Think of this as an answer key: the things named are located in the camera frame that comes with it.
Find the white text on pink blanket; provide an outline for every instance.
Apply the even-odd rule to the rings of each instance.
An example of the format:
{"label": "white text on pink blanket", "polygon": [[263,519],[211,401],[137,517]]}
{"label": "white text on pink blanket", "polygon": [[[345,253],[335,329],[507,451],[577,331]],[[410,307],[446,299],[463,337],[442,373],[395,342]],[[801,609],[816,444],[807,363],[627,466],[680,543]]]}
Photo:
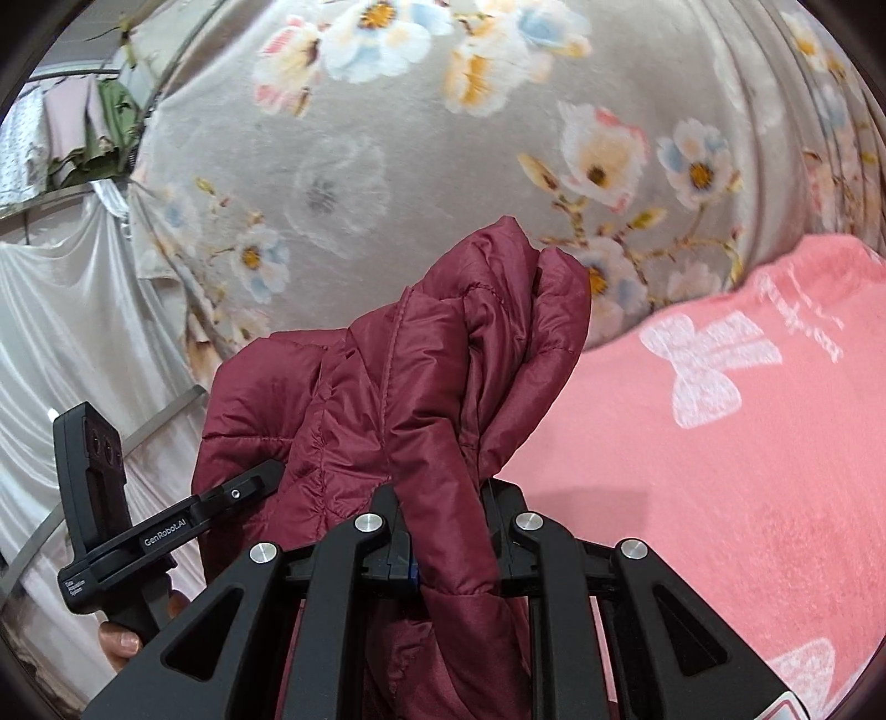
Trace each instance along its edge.
{"label": "white text on pink blanket", "polygon": [[[799,298],[793,304],[785,299],[784,294],[775,284],[772,276],[765,272],[757,275],[757,297],[760,300],[769,300],[773,304],[779,315],[781,315],[781,319],[784,320],[789,334],[801,333],[805,335],[828,353],[832,363],[838,363],[840,358],[843,357],[843,349],[836,344],[823,327],[815,324],[815,318],[832,323],[838,330],[843,329],[843,321],[839,317],[827,315],[820,303],[813,300],[803,291],[803,288],[797,281],[793,265],[788,266],[788,278]],[[813,317],[807,321],[802,315],[812,315]]]}

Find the triangular cutout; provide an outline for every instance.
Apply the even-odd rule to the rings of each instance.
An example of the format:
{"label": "triangular cutout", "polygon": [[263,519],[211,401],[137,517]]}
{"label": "triangular cutout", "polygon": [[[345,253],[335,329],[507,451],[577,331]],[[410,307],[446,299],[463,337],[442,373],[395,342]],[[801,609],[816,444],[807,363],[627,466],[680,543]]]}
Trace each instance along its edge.
{"label": "triangular cutout", "polygon": [[726,650],[667,588],[656,585],[652,593],[684,676],[698,675],[727,661]]}
{"label": "triangular cutout", "polygon": [[239,588],[222,595],[169,650],[164,664],[202,682],[212,679],[242,601],[243,591]]}

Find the metal screw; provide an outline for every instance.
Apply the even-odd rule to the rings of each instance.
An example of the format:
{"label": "metal screw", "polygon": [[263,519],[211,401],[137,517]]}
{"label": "metal screw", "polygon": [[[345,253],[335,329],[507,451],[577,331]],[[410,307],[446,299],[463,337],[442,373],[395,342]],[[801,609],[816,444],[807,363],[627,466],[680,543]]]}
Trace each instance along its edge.
{"label": "metal screw", "polygon": [[538,513],[520,513],[516,522],[521,530],[537,530],[544,525],[545,520]]}
{"label": "metal screw", "polygon": [[249,559],[259,565],[264,565],[276,557],[276,545],[273,543],[258,543],[249,551]]}
{"label": "metal screw", "polygon": [[621,551],[630,560],[642,560],[649,555],[649,547],[642,540],[625,540]]}
{"label": "metal screw", "polygon": [[376,515],[375,513],[366,513],[354,521],[354,525],[362,533],[374,533],[384,524],[385,521],[382,520],[381,515]]}

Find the bow pattern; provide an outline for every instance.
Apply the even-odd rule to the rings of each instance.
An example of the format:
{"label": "bow pattern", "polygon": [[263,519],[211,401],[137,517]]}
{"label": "bow pattern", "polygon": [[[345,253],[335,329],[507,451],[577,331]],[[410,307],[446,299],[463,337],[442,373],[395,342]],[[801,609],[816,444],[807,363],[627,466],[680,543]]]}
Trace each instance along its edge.
{"label": "bow pattern", "polygon": [[731,415],[742,394],[724,371],[781,364],[781,352],[744,313],[734,312],[696,332],[687,315],[671,315],[648,325],[640,340],[673,365],[673,418],[691,429]]}

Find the pink fleece fabric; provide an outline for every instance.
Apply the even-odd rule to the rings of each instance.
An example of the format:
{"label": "pink fleece fabric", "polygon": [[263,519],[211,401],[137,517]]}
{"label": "pink fleece fabric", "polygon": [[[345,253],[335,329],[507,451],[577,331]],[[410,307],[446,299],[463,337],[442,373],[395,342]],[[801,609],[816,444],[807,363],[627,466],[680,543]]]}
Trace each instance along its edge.
{"label": "pink fleece fabric", "polygon": [[825,718],[886,629],[886,265],[810,236],[581,357],[501,477],[649,542]]}

